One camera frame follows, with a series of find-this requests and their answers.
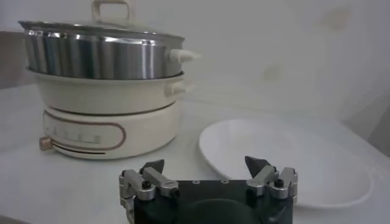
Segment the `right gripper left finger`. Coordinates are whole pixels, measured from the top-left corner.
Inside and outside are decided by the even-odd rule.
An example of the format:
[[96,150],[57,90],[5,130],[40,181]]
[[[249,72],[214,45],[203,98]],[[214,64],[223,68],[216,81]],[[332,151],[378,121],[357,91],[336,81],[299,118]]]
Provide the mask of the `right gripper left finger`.
[[162,174],[165,161],[163,159],[146,163],[139,171],[123,170],[119,176],[120,205],[132,210],[133,202],[152,201],[157,197],[176,201],[179,198],[179,182]]

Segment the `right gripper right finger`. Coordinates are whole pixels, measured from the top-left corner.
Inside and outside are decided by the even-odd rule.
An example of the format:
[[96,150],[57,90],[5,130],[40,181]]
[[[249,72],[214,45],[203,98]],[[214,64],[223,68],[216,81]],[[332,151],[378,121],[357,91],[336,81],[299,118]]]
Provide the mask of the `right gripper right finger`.
[[278,171],[267,160],[251,156],[245,156],[245,163],[251,175],[246,185],[257,197],[268,191],[271,198],[297,203],[298,173],[294,168]]

